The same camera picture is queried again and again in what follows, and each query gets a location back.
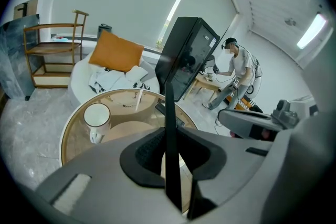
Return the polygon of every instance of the sneaker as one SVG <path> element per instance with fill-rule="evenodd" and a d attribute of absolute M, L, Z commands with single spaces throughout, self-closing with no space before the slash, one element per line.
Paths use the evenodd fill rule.
<path fill-rule="evenodd" d="M 206 109 L 210 108 L 209 103 L 203 103 L 202 106 L 204 106 Z"/>

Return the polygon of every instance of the gray pants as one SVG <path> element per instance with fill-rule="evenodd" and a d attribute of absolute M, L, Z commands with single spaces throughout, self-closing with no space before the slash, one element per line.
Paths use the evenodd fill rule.
<path fill-rule="evenodd" d="M 224 99 L 232 93 L 232 90 L 229 89 L 229 86 L 231 86 L 232 84 L 230 83 L 228 86 L 226 86 L 222 91 L 221 93 L 217 96 L 216 99 L 214 99 L 211 103 L 209 103 L 209 109 L 212 110 L 212 109 L 215 109 L 216 107 L 219 106 L 219 104 L 221 102 L 224 101 Z M 239 102 L 239 99 L 242 99 L 245 95 L 245 93 L 247 92 L 249 86 L 245 86 L 245 85 L 240 85 L 238 90 L 235 91 L 233 97 L 232 97 L 232 100 L 230 102 L 230 104 L 227 106 L 227 109 L 234 109 L 236 107 L 236 105 L 238 104 Z"/>

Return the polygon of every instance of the white mug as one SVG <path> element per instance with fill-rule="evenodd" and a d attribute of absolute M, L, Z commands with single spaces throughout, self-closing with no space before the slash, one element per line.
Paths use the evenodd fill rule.
<path fill-rule="evenodd" d="M 103 136 L 108 132 L 110 115 L 109 108 L 101 103 L 92 104 L 85 109 L 84 120 L 90 128 L 90 141 L 92 143 L 100 143 Z"/>

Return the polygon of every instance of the round table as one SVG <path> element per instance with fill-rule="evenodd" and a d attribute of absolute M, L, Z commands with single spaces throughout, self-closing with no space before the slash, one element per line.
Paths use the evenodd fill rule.
<path fill-rule="evenodd" d="M 78 107 L 68 119 L 60 139 L 59 162 L 64 165 L 78 154 L 95 146 L 90 142 L 90 129 L 84 121 L 85 109 L 95 103 L 105 104 L 110 112 L 110 131 L 101 143 L 136 132 L 164 127 L 163 95 L 141 89 L 122 89 L 101 93 Z M 197 129 L 193 120 L 175 104 L 176 124 Z M 182 206 L 188 208 L 192 175 L 180 157 Z"/>

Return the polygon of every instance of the orange pillow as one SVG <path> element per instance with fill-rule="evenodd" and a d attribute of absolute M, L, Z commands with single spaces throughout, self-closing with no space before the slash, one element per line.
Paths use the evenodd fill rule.
<path fill-rule="evenodd" d="M 89 63 L 128 72 L 138 66 L 144 46 L 102 31 Z"/>

